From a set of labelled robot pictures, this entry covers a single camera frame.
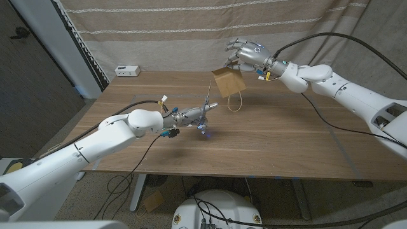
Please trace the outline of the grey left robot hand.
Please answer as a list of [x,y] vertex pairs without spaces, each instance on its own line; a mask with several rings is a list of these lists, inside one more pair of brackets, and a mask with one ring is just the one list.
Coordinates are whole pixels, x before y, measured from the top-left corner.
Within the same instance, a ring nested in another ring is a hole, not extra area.
[[218,103],[208,104],[207,102],[201,107],[197,108],[185,108],[183,110],[178,110],[174,108],[172,112],[163,115],[163,129],[165,130],[161,133],[162,137],[175,137],[180,133],[179,127],[187,127],[196,125],[197,129],[205,134],[208,119],[206,118],[206,113],[211,109],[218,107]]

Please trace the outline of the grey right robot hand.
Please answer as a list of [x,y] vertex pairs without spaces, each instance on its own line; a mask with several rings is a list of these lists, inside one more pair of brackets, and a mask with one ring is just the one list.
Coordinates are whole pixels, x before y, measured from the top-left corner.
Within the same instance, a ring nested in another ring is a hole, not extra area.
[[281,77],[288,64],[278,61],[263,45],[251,40],[236,38],[227,43],[226,51],[233,50],[224,66],[230,69]]

